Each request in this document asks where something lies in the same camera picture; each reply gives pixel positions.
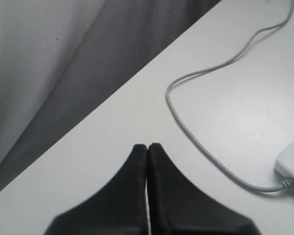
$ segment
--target cable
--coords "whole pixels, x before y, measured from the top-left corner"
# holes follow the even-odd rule
[[[289,188],[293,188],[294,187],[294,179],[292,178],[287,178],[285,180],[283,180],[281,182],[280,185],[275,186],[275,187],[259,187],[259,186],[255,186],[252,185],[244,180],[242,180],[240,177],[238,177],[237,175],[235,175],[232,171],[230,171],[225,165],[223,165],[216,157],[214,157],[199,141],[198,139],[191,133],[191,131],[186,127],[186,125],[183,123],[183,121],[181,120],[181,118],[179,117],[179,115],[177,114],[177,111],[175,110],[171,99],[170,99],[170,92],[171,90],[181,81],[184,81],[186,79],[188,79],[189,77],[193,77],[193,76],[200,76],[215,70],[218,70],[220,68],[223,68],[225,66],[228,66],[230,64],[232,64],[233,62],[235,62],[236,59],[240,59],[240,56],[246,51],[246,49],[250,46],[250,44],[252,43],[252,41],[255,39],[255,37],[264,31],[268,31],[268,30],[272,30],[275,28],[278,28],[278,30],[280,28],[282,28],[283,26],[285,26],[294,11],[294,0],[291,0],[291,6],[290,6],[290,10],[289,13],[286,17],[286,19],[284,21],[282,21],[281,23],[278,23],[276,25],[270,26],[270,27],[266,27],[266,28],[262,28],[259,29],[258,31],[256,31],[248,40],[248,42],[245,44],[245,46],[243,46],[243,48],[235,55],[233,56],[231,59],[225,61],[222,64],[207,68],[207,69],[203,69],[203,70],[199,70],[199,71],[195,71],[195,72],[191,72],[188,73],[176,80],[174,80],[173,82],[170,83],[170,85],[167,88],[166,91],[166,102],[167,105],[171,111],[171,114],[173,116],[173,118],[175,119],[176,123],[178,124],[178,126],[181,128],[181,130],[184,132],[184,134],[190,139],[190,141],[197,147],[197,149],[199,149],[199,151],[207,158],[209,159],[221,172],[223,172],[229,179],[231,179],[233,182],[235,182],[236,184],[240,185],[241,187],[250,190],[250,191],[254,191],[254,192],[278,192],[278,191],[283,191],[285,189],[289,189]]]

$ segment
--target white desk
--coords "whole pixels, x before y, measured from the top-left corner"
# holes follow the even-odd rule
[[[173,79],[223,62],[288,10],[289,0],[218,4],[0,193],[0,235],[42,234],[107,183],[135,143],[152,142],[264,235],[294,234],[294,198],[257,196],[228,180],[183,135],[164,99]],[[275,158],[294,140],[294,16],[239,62],[175,89],[172,100],[226,166],[253,184],[276,184]]]

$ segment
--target gray curtain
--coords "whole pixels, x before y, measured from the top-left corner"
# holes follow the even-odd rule
[[[217,2],[106,0],[63,74],[53,78],[52,92],[0,164],[0,190]]]

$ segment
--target black object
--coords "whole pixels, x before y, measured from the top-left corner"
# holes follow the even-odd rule
[[[195,187],[160,144],[134,146],[113,179],[57,217],[46,235],[146,235],[145,181],[153,235],[259,235],[252,221]]]

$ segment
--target gray cable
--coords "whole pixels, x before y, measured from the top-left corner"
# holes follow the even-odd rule
[[[184,134],[190,139],[190,141],[199,149],[199,151],[203,155],[205,155],[206,158],[208,158],[229,179],[231,179],[233,182],[240,185],[241,187],[243,187],[243,188],[245,188],[247,190],[254,191],[254,192],[278,192],[278,191],[282,191],[282,190],[285,190],[285,189],[288,189],[288,188],[293,188],[294,187],[294,179],[287,178],[287,179],[283,180],[279,186],[275,186],[275,187],[254,186],[254,185],[242,180],[240,177],[238,177],[232,171],[230,171],[225,165],[223,165],[216,157],[214,157],[198,141],[198,139],[191,133],[191,131],[186,127],[186,125],[183,123],[183,121],[181,120],[181,118],[177,114],[177,111],[173,107],[173,104],[172,104],[171,99],[170,99],[170,92],[179,82],[181,82],[183,80],[186,80],[186,79],[188,79],[190,77],[193,77],[193,76],[196,76],[196,75],[200,76],[200,75],[203,75],[203,74],[218,70],[220,68],[223,68],[225,66],[228,66],[228,65],[232,64],[233,62],[235,62],[236,59],[240,58],[240,56],[246,51],[246,49],[250,46],[252,41],[255,39],[255,37],[259,33],[267,31],[267,30],[275,29],[275,28],[280,29],[284,25],[286,25],[287,22],[290,20],[292,14],[293,14],[293,11],[294,11],[294,0],[291,0],[290,11],[288,13],[287,18],[284,21],[282,21],[281,23],[278,23],[276,25],[270,26],[270,27],[259,29],[257,32],[255,32],[250,37],[249,41],[245,44],[245,46],[235,56],[233,56],[231,59],[225,61],[224,63],[213,66],[213,67],[210,67],[210,68],[207,68],[207,69],[204,69],[204,70],[199,70],[199,71],[188,73],[188,74],[174,80],[173,82],[170,83],[170,85],[167,88],[167,92],[166,92],[166,101],[167,101],[167,105],[168,105],[168,107],[169,107],[169,109],[171,111],[171,114],[174,117],[174,119],[175,119],[176,123],[178,124],[178,126],[181,128],[181,130],[184,132]]]

